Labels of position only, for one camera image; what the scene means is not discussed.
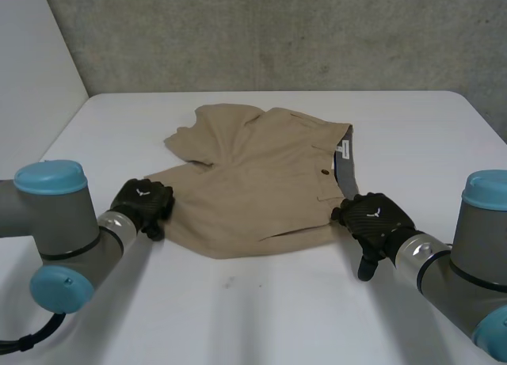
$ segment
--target beige pants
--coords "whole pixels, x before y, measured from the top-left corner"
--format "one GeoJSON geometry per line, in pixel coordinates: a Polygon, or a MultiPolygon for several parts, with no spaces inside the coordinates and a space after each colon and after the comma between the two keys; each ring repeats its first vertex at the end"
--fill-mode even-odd
{"type": "Polygon", "coordinates": [[[282,108],[205,105],[166,146],[187,164],[150,175],[174,188],[166,236],[212,258],[286,253],[337,239],[330,215],[349,124],[282,108]]]}

